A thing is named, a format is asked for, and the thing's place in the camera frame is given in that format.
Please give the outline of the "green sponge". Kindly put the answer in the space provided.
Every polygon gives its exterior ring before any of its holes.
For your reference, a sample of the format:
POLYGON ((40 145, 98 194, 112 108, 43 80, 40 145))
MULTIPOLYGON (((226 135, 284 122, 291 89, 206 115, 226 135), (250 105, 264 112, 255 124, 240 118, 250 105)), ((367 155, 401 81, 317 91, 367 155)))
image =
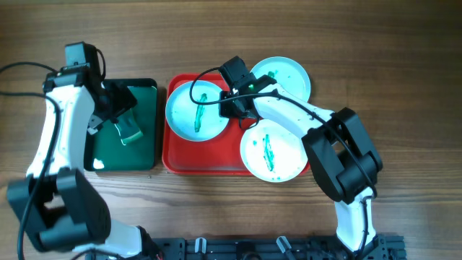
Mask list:
POLYGON ((132 110, 126 111, 117 117, 117 120, 115 127, 123 145, 128 145, 144 136, 135 120, 132 110))

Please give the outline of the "white plate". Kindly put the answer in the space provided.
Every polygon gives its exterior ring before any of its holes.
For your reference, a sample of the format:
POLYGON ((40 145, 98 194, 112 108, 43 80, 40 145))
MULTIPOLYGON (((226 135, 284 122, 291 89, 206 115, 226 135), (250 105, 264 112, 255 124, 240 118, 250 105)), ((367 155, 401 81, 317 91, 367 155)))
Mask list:
POLYGON ((268 75, 274 78, 285 90, 307 102, 311 94, 311 82, 308 73, 296 61, 273 56, 258 62, 251 72, 257 77, 268 75))
POLYGON ((173 90, 167 99, 165 117, 169 127, 180 138, 205 142, 221 134, 229 119, 220 116, 217 104, 198 105, 192 102, 189 95, 191 85, 192 81, 188 81, 173 90))
POLYGON ((301 139, 268 119, 245 131, 240 156, 250 173, 271 183, 290 181, 308 165, 301 139))

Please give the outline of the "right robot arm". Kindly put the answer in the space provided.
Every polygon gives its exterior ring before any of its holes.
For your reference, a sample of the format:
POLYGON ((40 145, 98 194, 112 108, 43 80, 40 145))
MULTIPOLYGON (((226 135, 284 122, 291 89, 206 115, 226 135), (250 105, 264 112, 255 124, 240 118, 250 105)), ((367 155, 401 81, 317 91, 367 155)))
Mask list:
POLYGON ((300 139, 313 177, 334 201, 336 236, 357 258, 373 241, 371 206, 383 162, 359 116, 350 108, 318 108, 268 75, 256 77, 235 56, 218 67, 229 89, 219 98, 228 117, 269 119, 300 139))

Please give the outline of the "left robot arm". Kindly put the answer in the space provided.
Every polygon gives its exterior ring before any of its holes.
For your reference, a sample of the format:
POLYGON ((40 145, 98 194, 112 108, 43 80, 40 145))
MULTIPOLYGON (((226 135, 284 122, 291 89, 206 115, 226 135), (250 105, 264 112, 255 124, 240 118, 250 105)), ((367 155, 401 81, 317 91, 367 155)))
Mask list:
POLYGON ((40 97, 46 113, 40 144, 26 176, 7 186, 19 220, 17 256, 29 240, 39 252, 74 251, 89 259, 161 259, 139 226, 113 220, 105 200, 84 176, 86 138, 106 121, 118 123, 137 101, 132 87, 150 78, 107 79, 102 51, 85 43, 65 47, 66 63, 49 69, 40 97))

